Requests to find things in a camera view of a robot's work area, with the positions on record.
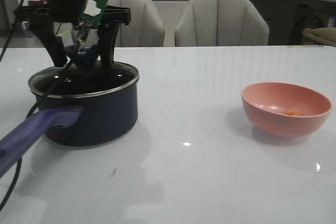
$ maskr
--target glossy tabletop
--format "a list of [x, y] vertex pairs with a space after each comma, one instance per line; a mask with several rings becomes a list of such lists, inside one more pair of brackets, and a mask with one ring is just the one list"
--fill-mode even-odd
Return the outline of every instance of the glossy tabletop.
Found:
[[[240, 92], [299, 84], [336, 101], [336, 48], [118, 48], [140, 72], [139, 119], [121, 138], [76, 148], [42, 137], [24, 155], [0, 223], [336, 223], [336, 111], [296, 139], [253, 127]], [[0, 63], [0, 137], [34, 103], [27, 86], [45, 49]], [[12, 168], [0, 179], [3, 197]]]

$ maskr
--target bowl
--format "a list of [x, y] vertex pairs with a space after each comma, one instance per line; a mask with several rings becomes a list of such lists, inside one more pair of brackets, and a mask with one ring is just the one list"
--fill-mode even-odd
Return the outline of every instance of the bowl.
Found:
[[281, 137], [301, 137], [319, 129], [332, 103], [314, 90], [280, 82], [262, 82], [243, 88], [244, 111], [258, 128]]

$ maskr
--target saucepan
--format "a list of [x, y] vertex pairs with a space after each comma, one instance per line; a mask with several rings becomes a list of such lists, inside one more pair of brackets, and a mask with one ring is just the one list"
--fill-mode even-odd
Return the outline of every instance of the saucepan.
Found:
[[[47, 68], [29, 79], [36, 99], [58, 81], [62, 69]], [[62, 145], [91, 146], [128, 132], [138, 119], [138, 79], [138, 70], [122, 62], [109, 69], [97, 61], [89, 70], [72, 66], [63, 71], [39, 112], [0, 141], [0, 177], [43, 134]]]

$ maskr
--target pot handle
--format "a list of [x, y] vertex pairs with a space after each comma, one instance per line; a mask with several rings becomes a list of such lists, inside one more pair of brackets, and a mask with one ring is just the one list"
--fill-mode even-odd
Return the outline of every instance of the pot handle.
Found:
[[51, 127], [73, 125], [80, 112], [70, 109], [48, 109], [28, 117], [0, 140], [0, 178]]

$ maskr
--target gray upholstered chair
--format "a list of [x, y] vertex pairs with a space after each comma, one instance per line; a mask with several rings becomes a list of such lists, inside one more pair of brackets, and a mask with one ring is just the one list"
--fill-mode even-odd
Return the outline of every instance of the gray upholstered chair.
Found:
[[[121, 24], [116, 47], [162, 47], [164, 39], [163, 23], [151, 0], [108, 0], [108, 5], [131, 8], [132, 21], [128, 26]], [[72, 30], [72, 40], [76, 41], [77, 31]], [[94, 29], [89, 33], [84, 46], [97, 43]]]
[[191, 0], [175, 29], [175, 46], [262, 46], [268, 35], [249, 0]]

